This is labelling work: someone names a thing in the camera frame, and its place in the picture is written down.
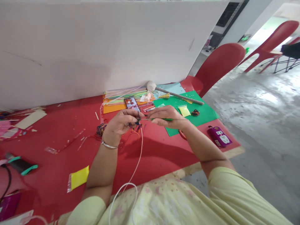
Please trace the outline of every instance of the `red tablecloth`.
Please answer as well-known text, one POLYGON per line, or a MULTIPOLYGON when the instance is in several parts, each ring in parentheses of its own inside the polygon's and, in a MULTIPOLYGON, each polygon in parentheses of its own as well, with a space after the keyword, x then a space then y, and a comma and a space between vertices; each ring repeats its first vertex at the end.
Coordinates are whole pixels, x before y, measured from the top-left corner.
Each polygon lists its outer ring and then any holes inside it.
MULTIPOLYGON (((96 155, 100 141, 93 138, 87 139, 79 151, 78 148, 82 137, 93 135, 100 124, 95 112, 100 116, 101 104, 102 97, 97 96, 61 103, 59 107, 59 104, 47 106, 47 116, 33 126, 37 132, 27 131, 26 135, 17 139, 0 143, 1 156, 5 152, 11 152, 39 165, 38 169, 24 177, 11 168, 12 184, 9 192, 16 189, 23 192, 17 213, 35 209, 34 214, 43 215, 50 221, 73 210, 80 202, 85 185, 67 193, 68 178, 70 173, 91 165, 96 155), (84 128, 86 131, 59 154, 44 151, 48 146, 60 149, 84 128)), ((104 118, 109 120, 116 113, 105 114, 104 118)), ((187 141, 179 134, 169 137, 164 127, 150 121, 142 123, 146 125, 143 128, 144 145, 139 167, 132 179, 134 184, 142 184, 198 162, 187 141)), ((233 141, 232 145, 221 149, 222 151, 240 146, 218 119, 201 125, 198 129, 208 135, 208 125, 220 126, 233 141)), ((113 193, 132 176, 140 155, 141 141, 141 138, 138 141, 138 136, 130 132, 122 137, 113 193)), ((0 193, 7 186, 6 173, 4 169, 0 169, 0 193)))

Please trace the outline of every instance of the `hand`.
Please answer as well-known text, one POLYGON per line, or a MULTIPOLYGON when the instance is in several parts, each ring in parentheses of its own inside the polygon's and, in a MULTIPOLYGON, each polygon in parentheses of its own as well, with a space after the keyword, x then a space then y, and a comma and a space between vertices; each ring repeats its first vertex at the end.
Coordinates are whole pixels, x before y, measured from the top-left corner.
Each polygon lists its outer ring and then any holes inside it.
POLYGON ((152 123, 172 129, 183 130, 191 125, 188 119, 185 119, 182 115, 179 114, 179 112, 177 112, 177 110, 173 106, 170 105, 156 108, 150 111, 147 119, 152 118, 155 118, 154 120, 152 120, 152 123), (166 121, 160 118, 170 118, 174 120, 166 121))
POLYGON ((137 112, 134 109, 123 109, 112 118, 107 124, 102 140, 110 146, 118 146, 121 140, 121 136, 129 130, 129 124, 132 128, 137 125, 137 118, 145 117, 141 112, 137 112))

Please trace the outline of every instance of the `light blue paper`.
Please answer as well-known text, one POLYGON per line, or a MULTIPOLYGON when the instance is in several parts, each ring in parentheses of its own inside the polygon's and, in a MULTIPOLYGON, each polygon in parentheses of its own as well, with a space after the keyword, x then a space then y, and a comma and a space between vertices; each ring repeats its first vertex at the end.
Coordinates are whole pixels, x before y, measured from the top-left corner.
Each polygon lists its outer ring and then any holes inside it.
MULTIPOLYGON (((173 92, 175 94, 185 93, 185 90, 181 86, 180 82, 172 83, 172 84, 162 84, 162 85, 158 85, 157 87, 161 88, 161 89, 164 89, 168 92, 173 92)), ((164 94, 165 94, 164 92, 155 91, 154 92, 154 97, 157 99, 159 96, 164 95, 164 94)))

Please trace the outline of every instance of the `green paper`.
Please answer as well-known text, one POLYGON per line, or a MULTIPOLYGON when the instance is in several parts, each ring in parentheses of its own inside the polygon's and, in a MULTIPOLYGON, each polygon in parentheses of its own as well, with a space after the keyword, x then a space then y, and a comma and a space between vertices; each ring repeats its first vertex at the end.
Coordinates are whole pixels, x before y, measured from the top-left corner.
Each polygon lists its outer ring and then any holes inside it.
MULTIPOLYGON (((195 91, 186 92, 186 93, 183 93, 180 95, 204 102, 202 100, 202 98, 200 98, 200 96, 195 91)), ((171 105, 177 111, 179 111, 178 106, 182 106, 182 105, 187 105, 187 108, 190 112, 194 111, 195 109, 198 110, 200 112, 199 116, 191 115, 191 116, 185 117, 186 119, 191 121, 191 123, 194 124, 196 127, 219 118, 219 115, 205 102, 204 102, 205 103, 204 105, 199 105, 194 102, 192 104, 190 104, 181 98, 173 96, 173 97, 170 97, 167 99, 166 98, 157 99, 157 100, 153 101, 153 103, 154 103, 155 107, 158 107, 161 104, 171 105)), ((172 137, 176 134, 179 134, 179 131, 175 130, 175 129, 170 129, 170 128, 166 127, 166 130, 170 137, 172 137)))

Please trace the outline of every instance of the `green exit sign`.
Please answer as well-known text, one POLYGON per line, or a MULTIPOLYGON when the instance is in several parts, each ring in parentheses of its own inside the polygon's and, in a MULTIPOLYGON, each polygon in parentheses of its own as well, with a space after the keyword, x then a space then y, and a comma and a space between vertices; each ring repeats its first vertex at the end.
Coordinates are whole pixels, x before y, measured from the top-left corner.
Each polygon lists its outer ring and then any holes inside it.
POLYGON ((248 41, 251 36, 252 36, 251 34, 246 34, 246 35, 242 36, 242 38, 238 42, 248 41))

